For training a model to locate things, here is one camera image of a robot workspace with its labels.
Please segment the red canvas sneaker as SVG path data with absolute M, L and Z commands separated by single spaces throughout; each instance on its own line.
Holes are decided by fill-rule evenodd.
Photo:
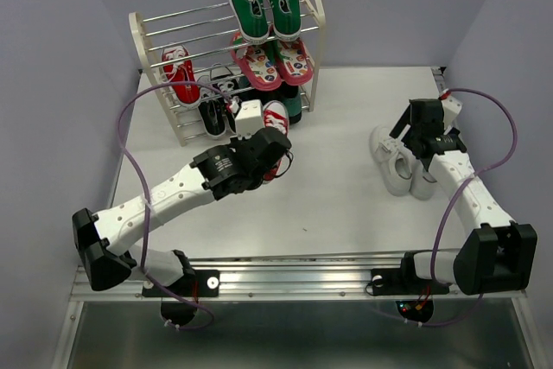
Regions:
M 188 51 L 182 45 L 164 48 L 162 61 L 176 60 L 189 56 Z M 162 67 L 168 82 L 195 81 L 194 69 L 190 60 L 171 63 Z M 200 89 L 197 85 L 173 86 L 173 90 L 179 102 L 186 108 L 195 108 L 200 103 Z
M 283 133 L 285 136 L 289 133 L 289 114 L 283 103 L 277 100 L 271 100 L 264 104 L 263 120 L 265 127 L 273 127 Z M 279 160 L 271 170 L 264 175 L 264 182 L 272 181 L 280 169 L 281 160 Z

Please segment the black canvas sneaker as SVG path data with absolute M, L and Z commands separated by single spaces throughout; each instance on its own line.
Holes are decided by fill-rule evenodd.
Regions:
M 215 86 L 222 92 L 226 93 L 227 95 L 232 96 L 233 92 L 238 90 L 238 82 L 233 80 L 222 80 L 221 78 L 217 79 L 215 82 Z M 228 104 L 221 99 L 221 104 L 224 107 L 224 113 L 226 115 L 226 121 L 228 123 L 228 126 L 233 134 L 236 133 L 236 125 L 234 120 L 234 115 L 232 111 L 228 108 Z
M 222 79 L 232 75 L 228 67 L 212 67 L 208 75 L 202 75 L 198 81 L 210 85 L 222 92 L 229 92 L 230 87 Z M 199 112 L 208 136 L 219 139 L 226 133 L 224 120 L 225 101 L 209 88 L 200 87 L 201 102 Z

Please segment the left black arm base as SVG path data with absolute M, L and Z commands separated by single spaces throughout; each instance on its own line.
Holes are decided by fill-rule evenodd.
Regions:
M 169 287 L 160 288 L 146 282 L 142 297 L 161 301 L 160 315 L 166 327 L 192 331 L 214 323 L 214 313 L 200 300 L 218 297 L 219 286 L 218 270 L 195 270 L 193 276 L 184 276 Z

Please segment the white sneaker under arm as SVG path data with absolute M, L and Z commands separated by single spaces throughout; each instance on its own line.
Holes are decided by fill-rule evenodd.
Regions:
M 412 168 L 410 193 L 418 200 L 429 200 L 435 193 L 437 181 L 424 168 L 420 161 L 415 161 Z

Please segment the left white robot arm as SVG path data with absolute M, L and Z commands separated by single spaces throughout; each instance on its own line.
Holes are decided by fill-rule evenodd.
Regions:
M 186 255 L 143 251 L 137 243 L 196 207 L 259 188 L 290 149 L 281 131 L 264 127 L 248 139 L 233 138 L 202 152 L 166 181 L 118 206 L 77 211 L 73 239 L 92 290 L 112 289 L 148 274 L 172 294 L 186 293 L 196 279 Z

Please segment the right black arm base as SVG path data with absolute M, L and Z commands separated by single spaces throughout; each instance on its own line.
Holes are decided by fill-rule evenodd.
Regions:
M 415 254 L 404 254 L 396 268 L 371 269 L 371 279 L 365 286 L 369 296 L 416 296 L 415 300 L 397 300 L 399 315 L 407 321 L 428 323 L 434 314 L 433 295 L 447 295 L 447 285 L 436 283 L 430 278 L 420 278 L 415 271 Z

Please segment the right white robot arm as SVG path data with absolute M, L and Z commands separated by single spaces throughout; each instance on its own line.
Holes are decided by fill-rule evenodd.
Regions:
M 457 252 L 407 252 L 397 271 L 403 289 L 433 281 L 465 295 L 519 291 L 528 286 L 537 233 L 519 224 L 493 198 L 474 169 L 460 132 L 451 127 L 458 108 L 446 99 L 412 99 L 391 130 L 440 185 L 467 238 Z

